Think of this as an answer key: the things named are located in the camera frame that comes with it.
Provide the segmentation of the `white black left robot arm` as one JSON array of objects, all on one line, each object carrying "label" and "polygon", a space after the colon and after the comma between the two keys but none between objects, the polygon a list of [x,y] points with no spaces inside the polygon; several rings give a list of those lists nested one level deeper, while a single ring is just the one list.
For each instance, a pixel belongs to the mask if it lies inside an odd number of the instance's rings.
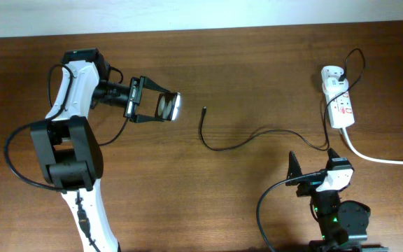
[{"label": "white black left robot arm", "polygon": [[62,83],[50,112],[30,127],[43,177],[67,203],[84,251],[119,251],[101,196],[104,159],[88,122],[97,104],[119,106],[132,123],[174,121],[181,94],[146,76],[128,86],[109,80],[114,68],[96,48],[64,53]]}]

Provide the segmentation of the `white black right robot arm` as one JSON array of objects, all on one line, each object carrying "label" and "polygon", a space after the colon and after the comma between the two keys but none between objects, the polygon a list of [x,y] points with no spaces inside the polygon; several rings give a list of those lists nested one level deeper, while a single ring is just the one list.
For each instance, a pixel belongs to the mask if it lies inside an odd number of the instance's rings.
[{"label": "white black right robot arm", "polygon": [[339,193],[351,184],[354,168],[333,149],[327,151],[324,169],[303,174],[294,152],[289,152],[287,186],[297,187],[298,197],[310,197],[310,211],[319,225],[321,240],[309,242],[310,251],[388,251],[365,245],[371,209],[361,202],[341,200]]}]

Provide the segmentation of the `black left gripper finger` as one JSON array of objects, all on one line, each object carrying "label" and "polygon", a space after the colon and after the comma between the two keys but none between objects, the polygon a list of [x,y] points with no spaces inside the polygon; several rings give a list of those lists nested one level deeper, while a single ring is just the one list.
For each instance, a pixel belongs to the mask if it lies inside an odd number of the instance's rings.
[{"label": "black left gripper finger", "polygon": [[161,87],[155,81],[153,81],[147,76],[141,76],[141,85],[143,88],[148,90],[154,90],[161,93],[170,93],[168,89]]},{"label": "black left gripper finger", "polygon": [[147,123],[147,122],[159,122],[160,119],[149,115],[136,114],[131,118],[131,121],[133,123]]}]

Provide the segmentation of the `black Galaxy smartphone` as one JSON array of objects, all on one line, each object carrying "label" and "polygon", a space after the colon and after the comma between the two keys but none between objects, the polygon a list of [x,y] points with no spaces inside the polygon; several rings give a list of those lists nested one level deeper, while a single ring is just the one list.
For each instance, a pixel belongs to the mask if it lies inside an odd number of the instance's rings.
[{"label": "black Galaxy smartphone", "polygon": [[179,92],[161,93],[158,97],[155,117],[174,121],[178,117],[181,106],[181,94]]}]

